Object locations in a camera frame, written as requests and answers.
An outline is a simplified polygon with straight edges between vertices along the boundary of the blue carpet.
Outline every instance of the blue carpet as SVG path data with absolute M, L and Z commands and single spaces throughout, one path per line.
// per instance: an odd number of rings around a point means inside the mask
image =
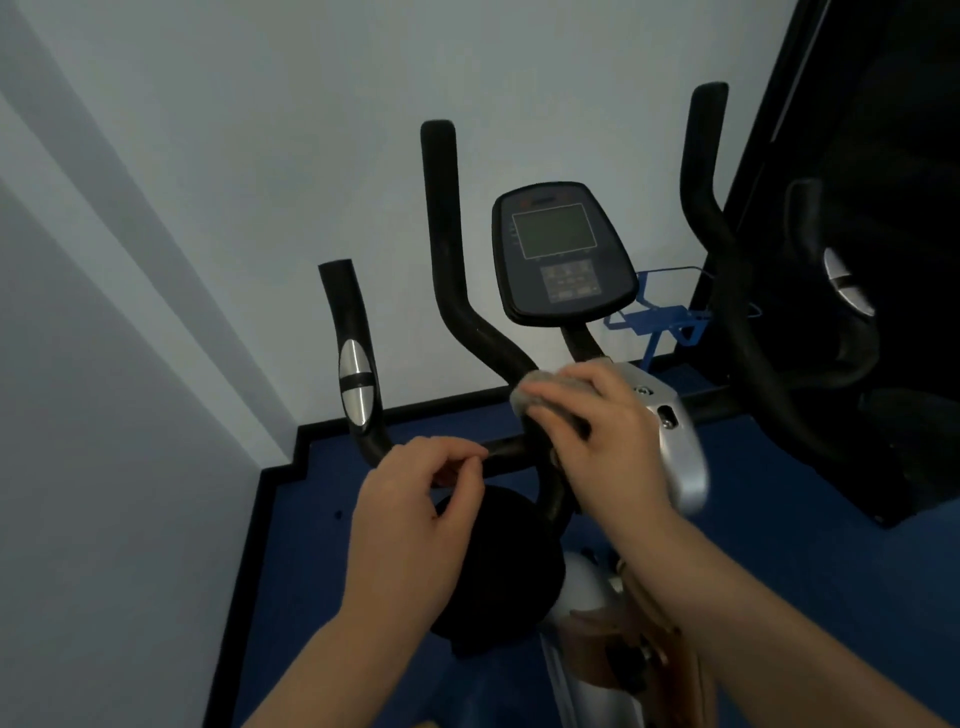
M 683 372 L 671 383 L 696 382 Z M 519 432 L 506 404 L 391 429 L 483 442 Z M 960 502 L 882 531 L 814 471 L 774 446 L 752 420 L 701 428 L 713 490 L 696 522 L 730 556 L 862 658 L 960 724 Z M 349 518 L 367 468 L 348 437 L 314 443 L 303 482 L 281 486 L 234 714 L 239 726 L 340 605 Z M 493 482 L 532 497 L 532 472 Z M 575 517 L 568 550 L 609 546 Z M 528 640 L 458 663 L 429 636 L 375 723 L 411 728 L 559 728 L 539 642 Z M 721 702 L 722 728 L 747 725 Z

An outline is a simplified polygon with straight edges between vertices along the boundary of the finger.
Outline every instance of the finger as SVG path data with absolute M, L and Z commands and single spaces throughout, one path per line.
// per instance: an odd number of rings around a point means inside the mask
M 480 512 L 485 490 L 483 465 L 480 458 L 471 457 L 460 469 L 453 495 L 438 521 L 438 528 L 464 553 L 467 552 L 470 531 Z
M 606 400 L 622 404 L 636 401 L 633 388 L 606 361 L 585 361 L 579 364 L 570 364 L 559 370 L 557 374 L 588 381 Z
M 527 410 L 527 415 L 543 428 L 562 460 L 586 453 L 587 444 L 580 439 L 577 431 L 552 409 L 535 404 Z
M 488 454 L 482 445 L 459 437 L 415 437 L 403 446 L 395 467 L 403 468 L 429 485 L 434 474 L 448 462 L 466 460 L 469 457 L 483 459 Z
M 573 414 L 595 425 L 602 420 L 606 403 L 597 395 L 554 381 L 531 381 L 520 384 L 520 390 L 558 404 Z

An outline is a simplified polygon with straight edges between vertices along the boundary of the white wall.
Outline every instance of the white wall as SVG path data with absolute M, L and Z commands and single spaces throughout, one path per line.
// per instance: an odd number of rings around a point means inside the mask
M 259 468 L 0 182 L 0 725 L 199 725 Z
M 726 196 L 794 0 L 31 0 L 21 9 L 299 423 L 341 415 L 316 264 L 352 256 L 388 406 L 498 384 L 430 291 L 418 127 L 458 125 L 477 309 L 544 367 L 559 333 L 507 322 L 490 208 L 589 185 L 637 268 L 699 264 L 678 179 L 689 94 L 732 85 Z M 689 286 L 671 292 L 685 303 Z M 604 336 L 638 356 L 632 334 Z

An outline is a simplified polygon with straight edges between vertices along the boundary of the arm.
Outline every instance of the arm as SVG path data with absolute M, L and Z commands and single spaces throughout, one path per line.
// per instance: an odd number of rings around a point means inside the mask
M 466 440 L 419 437 L 393 448 L 370 473 L 353 511 L 340 612 L 246 728 L 363 728 L 373 721 L 453 594 L 483 500 L 486 456 Z M 437 517 L 430 487 L 438 473 L 451 472 L 453 497 Z
M 561 371 L 599 396 L 524 385 L 591 426 L 587 441 L 552 411 L 550 435 L 584 509 L 758 728 L 946 724 L 760 584 L 670 506 L 656 418 L 600 362 Z

